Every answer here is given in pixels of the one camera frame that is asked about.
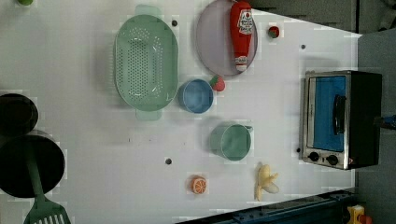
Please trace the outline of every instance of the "teal cup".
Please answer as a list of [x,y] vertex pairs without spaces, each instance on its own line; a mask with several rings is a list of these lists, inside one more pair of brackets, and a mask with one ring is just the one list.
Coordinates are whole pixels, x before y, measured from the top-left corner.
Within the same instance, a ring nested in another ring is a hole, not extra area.
[[250,151],[253,128],[240,124],[220,124],[210,135],[213,152],[230,161],[240,161]]

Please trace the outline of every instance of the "orange slice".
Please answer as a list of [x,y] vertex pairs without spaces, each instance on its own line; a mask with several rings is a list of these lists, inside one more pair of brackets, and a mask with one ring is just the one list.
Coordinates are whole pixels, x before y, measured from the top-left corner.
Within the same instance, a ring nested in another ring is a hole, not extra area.
[[202,194],[206,190],[206,180],[201,176],[196,176],[191,181],[191,190],[196,194]]

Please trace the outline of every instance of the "ketchup bottle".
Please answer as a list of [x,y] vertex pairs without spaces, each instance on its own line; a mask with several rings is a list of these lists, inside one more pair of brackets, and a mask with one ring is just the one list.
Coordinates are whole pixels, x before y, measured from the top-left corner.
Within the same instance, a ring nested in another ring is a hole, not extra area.
[[248,50],[252,29],[253,18],[250,4],[245,1],[234,3],[230,13],[230,30],[236,69],[241,72],[248,67]]

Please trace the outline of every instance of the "small red object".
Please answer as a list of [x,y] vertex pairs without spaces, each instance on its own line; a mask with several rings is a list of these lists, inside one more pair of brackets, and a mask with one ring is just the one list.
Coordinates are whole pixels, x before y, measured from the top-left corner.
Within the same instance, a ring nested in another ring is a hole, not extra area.
[[268,35],[272,38],[277,38],[279,36],[279,28],[277,26],[271,26],[268,30]]
[[373,220],[371,217],[368,217],[366,215],[360,215],[359,216],[359,222],[361,224],[373,224]]
[[224,91],[225,89],[225,82],[221,76],[213,77],[209,84],[214,91]]
[[245,1],[234,3],[230,12],[230,30],[236,69],[241,72],[248,67],[252,29],[253,18],[250,4]]

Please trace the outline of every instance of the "toaster oven door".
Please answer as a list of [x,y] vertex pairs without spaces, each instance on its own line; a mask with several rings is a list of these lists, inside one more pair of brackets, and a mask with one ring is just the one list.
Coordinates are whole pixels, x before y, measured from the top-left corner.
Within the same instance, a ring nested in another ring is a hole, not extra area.
[[345,76],[309,79],[308,147],[344,151],[346,94]]

